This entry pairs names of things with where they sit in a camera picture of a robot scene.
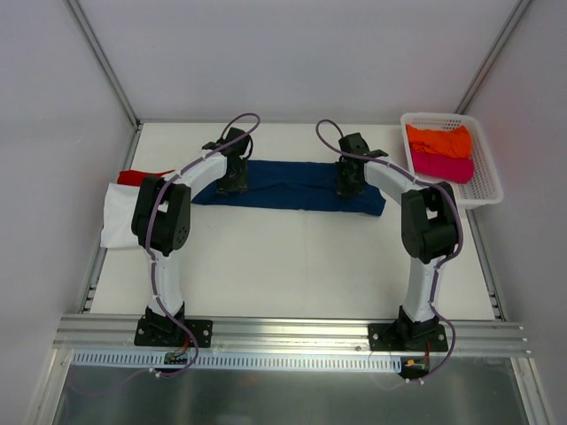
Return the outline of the navy blue t shirt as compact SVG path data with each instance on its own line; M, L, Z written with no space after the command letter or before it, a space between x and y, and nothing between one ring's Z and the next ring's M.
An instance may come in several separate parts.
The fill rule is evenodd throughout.
M252 160L248 163L247 191L223 195L211 183L192 203L382 215L386 200L378 188L367 185L361 194L342 198L337 193L337 177L337 167L331 163Z

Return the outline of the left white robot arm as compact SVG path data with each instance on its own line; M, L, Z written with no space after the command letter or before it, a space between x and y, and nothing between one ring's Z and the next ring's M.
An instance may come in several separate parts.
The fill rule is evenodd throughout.
M227 196L248 190L251 133L236 127L202 147L202 157L171 177L149 175L142 181L131 222L138 244L146 251L151 299L138 321L136 346L211 346L213 323L185 318L181 292L180 250L190 235L192 199L209 185Z

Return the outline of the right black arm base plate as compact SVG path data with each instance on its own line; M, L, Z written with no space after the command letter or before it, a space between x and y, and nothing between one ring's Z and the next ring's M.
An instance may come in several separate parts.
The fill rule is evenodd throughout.
M448 352L449 348L441 324L420 336L411 336L406 328L395 323L370 323L368 340L372 352Z

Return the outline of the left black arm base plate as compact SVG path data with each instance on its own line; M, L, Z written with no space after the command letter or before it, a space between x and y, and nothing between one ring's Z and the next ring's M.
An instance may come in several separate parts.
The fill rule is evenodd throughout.
M191 332L199 348L211 346L212 321L184 319L183 326ZM134 335L135 346L174 348L181 347L186 342L189 342L189 347L194 347L188 333L168 317L145 315L137 323Z

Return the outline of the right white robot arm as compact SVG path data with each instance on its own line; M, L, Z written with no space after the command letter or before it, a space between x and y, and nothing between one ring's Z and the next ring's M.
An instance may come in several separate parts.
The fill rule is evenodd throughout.
M447 182L423 182L387 158L371 151L361 134L338 141L338 194L350 197L365 185L382 190L400 206L400 235L410 257L406 296L389 325L368 326L373 352L451 352L446 320L437 308L444 267L463 245L462 223Z

